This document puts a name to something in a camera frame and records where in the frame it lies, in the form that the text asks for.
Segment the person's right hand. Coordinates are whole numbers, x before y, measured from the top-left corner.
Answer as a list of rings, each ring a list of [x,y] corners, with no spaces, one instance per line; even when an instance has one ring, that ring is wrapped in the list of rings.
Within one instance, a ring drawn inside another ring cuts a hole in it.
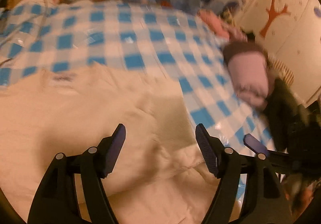
[[[302,174],[285,177],[282,185],[293,216],[299,216],[310,204],[314,192],[320,187],[320,178],[312,179]]]

